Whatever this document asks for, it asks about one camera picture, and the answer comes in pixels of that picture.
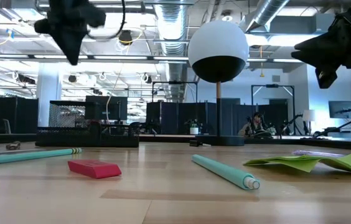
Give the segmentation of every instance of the teal pencil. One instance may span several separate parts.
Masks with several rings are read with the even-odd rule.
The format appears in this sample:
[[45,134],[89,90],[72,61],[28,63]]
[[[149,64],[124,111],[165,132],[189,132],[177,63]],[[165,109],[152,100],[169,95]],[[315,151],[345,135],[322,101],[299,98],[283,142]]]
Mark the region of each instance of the teal pencil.
[[193,155],[192,161],[230,181],[231,183],[234,183],[244,190],[253,190],[260,187],[260,181],[256,180],[253,175],[243,170],[230,167],[222,164],[221,162],[217,162],[200,155]]
[[11,155],[0,155],[0,164],[7,162],[17,162],[25,161],[29,159],[40,159],[53,156],[64,156],[70,154],[81,153],[82,149],[61,149],[61,150],[52,150],[52,151],[43,151],[43,152],[29,152],[29,153],[20,153],[20,154],[11,154]]

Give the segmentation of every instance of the lamp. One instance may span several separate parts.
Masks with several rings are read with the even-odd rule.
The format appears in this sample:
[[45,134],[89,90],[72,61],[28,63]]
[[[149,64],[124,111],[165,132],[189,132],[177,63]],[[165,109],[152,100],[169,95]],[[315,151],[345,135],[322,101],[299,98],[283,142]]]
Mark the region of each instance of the lamp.
[[234,79],[244,69],[249,56],[246,35],[234,23],[213,21],[192,36],[188,46],[189,63],[198,77],[217,84],[217,135],[196,136],[213,146],[242,146],[242,137],[221,135],[221,83]]
[[302,120],[307,122],[307,127],[310,135],[312,131],[311,122],[316,122],[317,120],[316,116],[317,115],[315,110],[304,110],[302,114]]

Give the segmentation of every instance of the metal frame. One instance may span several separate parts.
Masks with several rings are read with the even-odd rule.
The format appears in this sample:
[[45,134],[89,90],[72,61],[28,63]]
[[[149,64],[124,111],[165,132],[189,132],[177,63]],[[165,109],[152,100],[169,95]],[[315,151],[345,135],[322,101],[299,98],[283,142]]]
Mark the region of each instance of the metal frame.
[[155,84],[157,83],[166,83],[166,84],[169,84],[169,85],[183,85],[183,84],[195,84],[196,88],[196,94],[195,94],[195,102],[198,103],[198,83],[197,82],[177,82],[177,81],[170,81],[170,82],[152,82],[152,102],[153,102],[153,98],[154,98],[154,87],[155,87]]
[[[293,103],[293,118],[296,117],[296,106],[295,106],[295,103],[294,103],[294,86],[292,85],[277,85],[277,84],[272,84],[272,85],[252,85],[251,86],[251,105],[252,105],[252,109],[251,109],[251,115],[253,116],[254,114],[254,109],[253,109],[253,106],[255,105],[254,104],[254,97],[255,95],[263,88],[279,88],[279,87],[282,87],[287,93],[289,93],[291,96],[292,96],[292,103]],[[294,120],[293,122],[293,131],[294,131],[294,135],[296,135],[296,120]]]

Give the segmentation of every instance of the lamp shade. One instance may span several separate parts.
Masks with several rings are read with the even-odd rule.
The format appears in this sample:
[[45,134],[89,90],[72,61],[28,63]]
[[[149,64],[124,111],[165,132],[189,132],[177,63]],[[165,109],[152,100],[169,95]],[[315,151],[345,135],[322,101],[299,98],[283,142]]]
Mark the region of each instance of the lamp shade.
[[316,121],[316,111],[315,110],[304,110],[302,114],[303,121]]
[[213,21],[192,36],[188,58],[198,77],[207,82],[227,82],[246,65],[249,46],[246,35],[234,23]]

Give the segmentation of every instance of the black cubicle partition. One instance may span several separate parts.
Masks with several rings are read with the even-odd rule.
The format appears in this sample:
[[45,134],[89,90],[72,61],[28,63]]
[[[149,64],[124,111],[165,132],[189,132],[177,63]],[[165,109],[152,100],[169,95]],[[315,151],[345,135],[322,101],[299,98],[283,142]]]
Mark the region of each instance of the black cubicle partition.
[[[147,121],[157,121],[161,129],[159,134],[189,134],[185,122],[195,118],[195,107],[198,108],[197,119],[202,124],[202,132],[215,135],[217,129],[215,103],[148,103]],[[222,133],[225,136],[236,136],[251,116],[251,105],[222,105]],[[259,111],[265,114],[267,124],[279,128],[288,119],[287,105],[260,105]]]
[[0,134],[7,119],[13,134],[36,133],[39,101],[19,97],[0,98]]

